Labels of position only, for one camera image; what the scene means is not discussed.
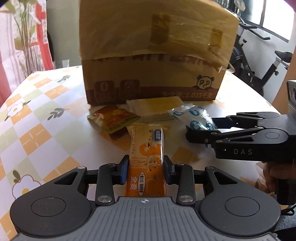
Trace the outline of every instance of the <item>tablecloth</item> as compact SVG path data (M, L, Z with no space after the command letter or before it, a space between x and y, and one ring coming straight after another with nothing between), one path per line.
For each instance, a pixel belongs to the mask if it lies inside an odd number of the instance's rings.
M236 112L275 111L263 97L234 75L226 73L215 101L195 102L210 116L223 117ZM28 191L77 167L98 169L102 164L118 163L130 148L130 136L111 140L86 116L101 107L87 104L81 66L31 74L0 108L0 240L16 235L9 217L13 201ZM164 154L174 163L195 169L216 166L251 185L260 186L256 162L217 160L211 147L185 139L186 129L170 121ZM115 195L124 187L114 186ZM168 186L176 196L177 186ZM203 197L196 185L197 198ZM89 188L93 200L95 185Z

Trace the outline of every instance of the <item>bike seat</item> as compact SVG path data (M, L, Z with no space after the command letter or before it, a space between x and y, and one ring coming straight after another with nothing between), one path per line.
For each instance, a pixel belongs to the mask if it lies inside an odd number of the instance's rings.
M274 52L282 61L286 62L286 63L290 63L291 59L293 57L293 54L291 52L282 52L279 50L276 50Z

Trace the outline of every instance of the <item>window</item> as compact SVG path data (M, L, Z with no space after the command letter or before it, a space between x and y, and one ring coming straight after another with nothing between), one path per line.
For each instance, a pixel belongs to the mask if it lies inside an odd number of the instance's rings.
M286 42L291 38L294 11L284 0L243 0L245 11L237 9L235 0L213 1L236 12L247 23L254 24Z

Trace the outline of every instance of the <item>hand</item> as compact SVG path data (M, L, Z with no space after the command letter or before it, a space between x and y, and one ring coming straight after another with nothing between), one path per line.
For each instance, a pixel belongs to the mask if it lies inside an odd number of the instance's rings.
M266 164L263 168L266 186L271 192L276 190L275 178L278 179L296 179L296 168L292 168L292 164L276 164L270 166Z

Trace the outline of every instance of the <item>gold snack package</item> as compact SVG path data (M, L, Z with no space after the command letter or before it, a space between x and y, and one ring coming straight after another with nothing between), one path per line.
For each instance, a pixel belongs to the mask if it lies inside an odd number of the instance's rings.
M125 196L166 196L163 130L159 125L132 126Z
M113 134L135 122L140 117L125 109L119 109L116 105L109 105L88 115L87 118L93 120L108 134Z
M168 111L184 104L178 96L127 100L126 103L131 112L141 116L138 120L141 123L172 120Z

